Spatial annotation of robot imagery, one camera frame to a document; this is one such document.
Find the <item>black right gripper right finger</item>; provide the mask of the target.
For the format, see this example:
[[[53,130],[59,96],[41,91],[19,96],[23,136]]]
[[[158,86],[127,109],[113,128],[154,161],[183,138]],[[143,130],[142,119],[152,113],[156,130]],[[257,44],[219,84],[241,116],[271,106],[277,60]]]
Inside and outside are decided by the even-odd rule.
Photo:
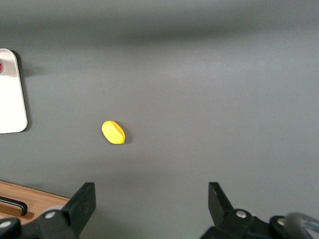
[[[232,206],[218,182],[208,185],[208,208],[213,220],[202,239],[308,239],[294,228],[288,228],[287,218],[273,216],[264,222],[244,209]]]

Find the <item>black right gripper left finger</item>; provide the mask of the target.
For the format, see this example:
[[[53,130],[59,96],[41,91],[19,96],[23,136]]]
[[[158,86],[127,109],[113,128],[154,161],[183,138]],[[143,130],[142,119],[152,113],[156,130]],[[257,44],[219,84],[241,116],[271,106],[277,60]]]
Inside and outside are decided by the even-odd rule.
[[[0,221],[2,239],[78,239],[96,209],[95,184],[86,182],[61,209],[48,210],[30,223]]]

